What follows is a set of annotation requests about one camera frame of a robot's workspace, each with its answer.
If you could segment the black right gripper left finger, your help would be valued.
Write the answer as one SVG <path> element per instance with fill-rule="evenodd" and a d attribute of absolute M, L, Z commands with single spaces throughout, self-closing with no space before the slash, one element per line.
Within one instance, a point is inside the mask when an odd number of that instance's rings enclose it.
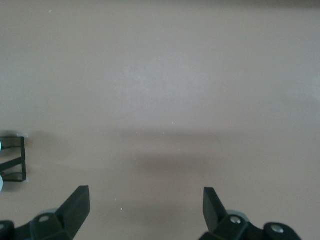
<path fill-rule="evenodd" d="M 11 220 L 0 222 L 2 240 L 73 240 L 90 213 L 90 189 L 79 186 L 58 208 L 38 214 L 15 227 Z"/>

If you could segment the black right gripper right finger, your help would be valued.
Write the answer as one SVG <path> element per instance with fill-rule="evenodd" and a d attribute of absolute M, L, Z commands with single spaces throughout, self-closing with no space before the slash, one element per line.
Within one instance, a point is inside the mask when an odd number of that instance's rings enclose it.
<path fill-rule="evenodd" d="M 254 226 L 242 212 L 226 210 L 212 187 L 203 189 L 203 216 L 208 231 L 201 240 L 299 240 L 288 225 L 268 222 L 262 229 Z"/>

